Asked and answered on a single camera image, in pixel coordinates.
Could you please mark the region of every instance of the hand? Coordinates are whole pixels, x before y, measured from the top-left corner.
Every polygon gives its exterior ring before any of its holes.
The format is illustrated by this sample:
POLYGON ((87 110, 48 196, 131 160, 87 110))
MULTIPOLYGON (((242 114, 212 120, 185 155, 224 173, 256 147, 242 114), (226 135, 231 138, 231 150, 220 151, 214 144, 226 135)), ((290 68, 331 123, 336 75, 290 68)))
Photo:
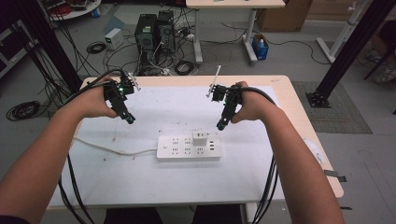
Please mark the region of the hand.
MULTIPOLYGON (((236 83, 237 86, 247 87, 246 81, 236 83)), ((265 97, 254 91, 242 92, 242 108, 231 119, 231 123, 237 123, 241 120, 263 120, 265 111, 276 107, 265 97)))
MULTIPOLYGON (((111 77, 104 77, 97 83, 106 80, 111 80, 111 77)), ((105 103, 104 88, 102 86, 84 91, 63 108, 70 110, 72 113, 77 113, 81 119, 97 117, 114 119, 117 117, 117 113, 105 103)))

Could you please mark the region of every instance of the power strip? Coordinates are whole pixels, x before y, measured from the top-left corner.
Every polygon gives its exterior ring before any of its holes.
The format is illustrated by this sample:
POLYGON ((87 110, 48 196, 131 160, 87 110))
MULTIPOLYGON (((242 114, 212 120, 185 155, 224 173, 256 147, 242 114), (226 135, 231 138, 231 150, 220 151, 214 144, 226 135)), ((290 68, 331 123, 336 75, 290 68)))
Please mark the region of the power strip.
POLYGON ((160 136, 158 161, 213 161, 221 157, 221 142, 216 133, 160 136))

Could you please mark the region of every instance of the person's left arm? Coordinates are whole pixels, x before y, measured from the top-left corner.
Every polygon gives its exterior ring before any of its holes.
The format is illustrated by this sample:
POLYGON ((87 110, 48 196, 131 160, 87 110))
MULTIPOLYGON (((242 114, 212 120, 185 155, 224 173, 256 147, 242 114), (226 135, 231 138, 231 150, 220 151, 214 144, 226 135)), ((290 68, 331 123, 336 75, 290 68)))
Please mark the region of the person's left arm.
POLYGON ((103 87, 85 91, 59 109, 1 180, 0 216, 39 223, 55 191, 78 124, 84 118, 116 116, 105 103, 103 87))

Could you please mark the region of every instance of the black metal pole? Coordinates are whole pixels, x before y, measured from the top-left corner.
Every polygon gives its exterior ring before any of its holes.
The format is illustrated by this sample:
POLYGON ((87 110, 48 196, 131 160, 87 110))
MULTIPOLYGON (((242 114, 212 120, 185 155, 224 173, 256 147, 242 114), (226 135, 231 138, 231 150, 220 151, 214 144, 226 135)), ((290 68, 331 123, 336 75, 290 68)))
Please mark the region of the black metal pole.
POLYGON ((32 32, 38 42, 47 52, 52 63, 59 74, 64 79, 67 88, 72 92, 77 92, 82 84, 77 71, 71 64, 64 49, 58 41, 54 31, 50 28, 49 22, 37 0, 14 0, 8 1, 14 4, 14 8, 21 17, 23 24, 32 32))
POLYGON ((372 2, 315 92, 306 94, 312 107, 330 106, 328 99, 332 90, 395 5, 396 0, 372 2))

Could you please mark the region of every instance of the person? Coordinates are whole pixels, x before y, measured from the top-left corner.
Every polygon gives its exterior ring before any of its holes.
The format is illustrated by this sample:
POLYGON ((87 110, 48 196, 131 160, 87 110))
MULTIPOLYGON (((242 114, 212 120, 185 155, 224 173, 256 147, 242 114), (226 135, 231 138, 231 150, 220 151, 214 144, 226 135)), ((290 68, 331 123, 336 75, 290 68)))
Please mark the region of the person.
MULTIPOLYGON (((242 97, 232 123, 260 120, 265 125, 293 223, 345 223, 327 177, 286 114, 256 92, 244 91, 242 97)), ((0 223, 39 223, 78 124, 84 118, 116 116, 106 106, 102 87, 59 109, 0 182, 0 223)))
MULTIPOLYGON (((367 54, 367 59, 378 63, 388 52, 391 45, 396 44, 396 21, 383 22, 372 37, 374 49, 367 54)), ((373 77, 375 83, 386 83, 396 78, 396 52, 385 61, 383 72, 373 77)))

